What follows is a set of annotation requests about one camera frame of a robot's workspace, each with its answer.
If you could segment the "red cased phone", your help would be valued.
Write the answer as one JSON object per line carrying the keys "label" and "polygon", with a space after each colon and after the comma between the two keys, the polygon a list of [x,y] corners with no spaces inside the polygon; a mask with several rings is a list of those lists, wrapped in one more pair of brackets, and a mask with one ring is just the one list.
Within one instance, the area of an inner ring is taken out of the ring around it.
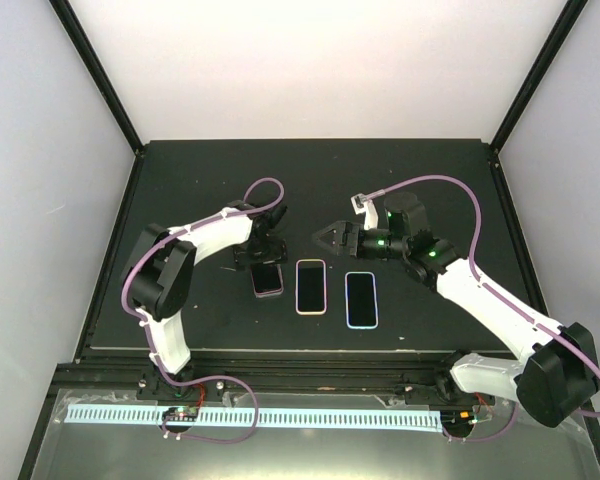
{"label": "red cased phone", "polygon": [[274,263],[254,264],[250,267],[250,273],[254,292],[284,290],[279,265]]}

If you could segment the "clear magsafe phone case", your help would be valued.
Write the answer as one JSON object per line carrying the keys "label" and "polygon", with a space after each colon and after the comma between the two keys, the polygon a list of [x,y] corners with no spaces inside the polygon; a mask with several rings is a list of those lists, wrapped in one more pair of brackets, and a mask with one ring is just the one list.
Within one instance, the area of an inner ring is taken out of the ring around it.
{"label": "clear magsafe phone case", "polygon": [[255,291],[254,295],[257,299],[268,299],[275,298],[281,296],[284,293],[284,290],[276,290],[276,291]]}

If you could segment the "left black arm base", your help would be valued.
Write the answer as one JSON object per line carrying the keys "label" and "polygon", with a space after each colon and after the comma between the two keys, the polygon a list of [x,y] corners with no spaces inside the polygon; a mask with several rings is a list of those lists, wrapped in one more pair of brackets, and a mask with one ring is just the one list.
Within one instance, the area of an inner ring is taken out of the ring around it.
{"label": "left black arm base", "polygon": [[145,370],[138,382],[136,398],[158,403],[184,402],[193,404],[200,399],[204,401],[220,401],[224,389],[217,388],[217,380],[201,385],[174,386],[164,379],[158,370]]}

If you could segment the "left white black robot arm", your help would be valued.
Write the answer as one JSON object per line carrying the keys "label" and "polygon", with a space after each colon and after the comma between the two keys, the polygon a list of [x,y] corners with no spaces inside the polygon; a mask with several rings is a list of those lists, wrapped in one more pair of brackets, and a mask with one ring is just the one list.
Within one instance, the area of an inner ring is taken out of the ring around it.
{"label": "left white black robot arm", "polygon": [[281,203],[264,208],[237,201],[190,224],[151,224],[141,232],[123,269],[121,304],[149,332],[149,357],[164,368],[159,386],[171,398],[187,397],[195,384],[184,368],[191,353],[182,324],[194,267],[229,248],[235,269],[250,273],[257,298],[281,294],[287,247],[272,230],[286,211]]}

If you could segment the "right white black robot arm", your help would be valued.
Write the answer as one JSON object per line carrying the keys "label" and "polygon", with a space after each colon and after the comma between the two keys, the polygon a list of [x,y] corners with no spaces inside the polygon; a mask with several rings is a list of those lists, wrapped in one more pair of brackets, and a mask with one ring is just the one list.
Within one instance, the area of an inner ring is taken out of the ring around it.
{"label": "right white black robot arm", "polygon": [[434,379],[441,400],[456,403],[468,393],[485,393],[515,401],[538,423],[555,428],[600,391],[591,332],[534,310],[471,265],[432,233],[414,194],[385,199],[385,229],[377,226],[370,198],[358,194],[352,204],[363,223],[336,221],[314,233],[317,245],[338,256],[401,261],[413,280],[468,312],[514,356],[461,356]]}

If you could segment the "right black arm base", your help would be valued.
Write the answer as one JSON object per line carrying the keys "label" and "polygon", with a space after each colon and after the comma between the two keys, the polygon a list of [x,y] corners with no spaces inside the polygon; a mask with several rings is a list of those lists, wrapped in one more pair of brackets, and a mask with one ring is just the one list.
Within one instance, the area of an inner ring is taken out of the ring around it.
{"label": "right black arm base", "polygon": [[476,393],[462,391],[442,370],[408,370],[395,386],[395,393],[413,404],[468,408],[481,404]]}

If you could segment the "left small circuit board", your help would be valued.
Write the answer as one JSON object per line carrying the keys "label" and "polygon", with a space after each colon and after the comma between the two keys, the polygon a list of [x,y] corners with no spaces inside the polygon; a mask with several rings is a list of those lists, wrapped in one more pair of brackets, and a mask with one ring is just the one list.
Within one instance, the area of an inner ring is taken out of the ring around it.
{"label": "left small circuit board", "polygon": [[193,422],[198,417],[198,408],[191,406],[169,407],[162,414],[163,422]]}

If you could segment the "small circuit board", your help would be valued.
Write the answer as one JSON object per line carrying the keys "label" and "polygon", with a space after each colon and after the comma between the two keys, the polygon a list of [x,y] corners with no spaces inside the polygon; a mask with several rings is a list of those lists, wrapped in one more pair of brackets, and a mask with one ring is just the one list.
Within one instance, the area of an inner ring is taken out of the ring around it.
{"label": "small circuit board", "polygon": [[440,419],[445,425],[465,426],[491,421],[493,415],[488,411],[447,410],[440,412]]}
{"label": "small circuit board", "polygon": [[163,422],[193,422],[198,417],[198,408],[191,406],[169,407],[162,414]]}

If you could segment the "right small circuit board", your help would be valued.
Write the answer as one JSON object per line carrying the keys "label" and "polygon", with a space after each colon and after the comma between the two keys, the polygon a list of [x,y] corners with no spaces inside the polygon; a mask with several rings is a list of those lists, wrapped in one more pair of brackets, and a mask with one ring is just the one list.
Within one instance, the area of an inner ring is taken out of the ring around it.
{"label": "right small circuit board", "polygon": [[493,415],[488,411],[447,410],[440,412],[440,419],[445,425],[465,426],[491,421]]}

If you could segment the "black front frame rail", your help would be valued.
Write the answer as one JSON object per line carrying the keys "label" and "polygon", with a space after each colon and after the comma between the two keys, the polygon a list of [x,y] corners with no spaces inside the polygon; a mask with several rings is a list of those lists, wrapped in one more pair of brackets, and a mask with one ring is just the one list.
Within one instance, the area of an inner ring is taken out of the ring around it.
{"label": "black front frame rail", "polygon": [[[217,380],[220,401],[138,400],[143,351],[58,366],[44,407],[34,474],[53,479],[600,479],[600,419],[547,428],[508,400],[452,408],[395,393],[408,370],[440,370],[439,355],[197,352],[174,386]],[[488,411],[491,421],[440,433],[354,429],[71,424],[73,404],[225,408]]]}

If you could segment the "left black corner post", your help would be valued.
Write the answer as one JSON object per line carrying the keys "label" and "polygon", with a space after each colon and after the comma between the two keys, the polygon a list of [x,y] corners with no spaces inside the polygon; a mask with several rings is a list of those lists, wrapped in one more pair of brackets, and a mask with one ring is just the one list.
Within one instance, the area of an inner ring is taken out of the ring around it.
{"label": "left black corner post", "polygon": [[86,70],[112,114],[131,151],[135,155],[142,153],[144,144],[134,128],[129,115],[71,5],[71,2],[68,0],[50,0],[49,3],[64,31],[68,35],[74,49],[78,53],[83,65],[86,67]]}

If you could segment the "black corner post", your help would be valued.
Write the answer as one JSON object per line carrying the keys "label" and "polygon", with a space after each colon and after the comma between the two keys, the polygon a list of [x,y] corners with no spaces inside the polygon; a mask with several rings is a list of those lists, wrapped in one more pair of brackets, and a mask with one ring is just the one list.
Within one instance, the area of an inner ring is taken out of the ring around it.
{"label": "black corner post", "polygon": [[49,3],[64,31],[68,35],[74,49],[78,53],[83,65],[86,67],[86,70],[112,114],[131,151],[135,155],[142,153],[144,144],[134,128],[129,115],[71,5],[71,2],[68,0],[50,0]]}
{"label": "black corner post", "polygon": [[490,149],[495,154],[502,152],[587,4],[587,0],[565,2],[490,142]]}

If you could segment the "right black corner post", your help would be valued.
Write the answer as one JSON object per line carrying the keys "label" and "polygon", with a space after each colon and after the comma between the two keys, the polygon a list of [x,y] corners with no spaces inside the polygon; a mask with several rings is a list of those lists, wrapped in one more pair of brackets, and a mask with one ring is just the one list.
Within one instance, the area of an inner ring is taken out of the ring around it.
{"label": "right black corner post", "polygon": [[490,142],[490,149],[495,154],[502,152],[587,4],[587,0],[565,2]]}

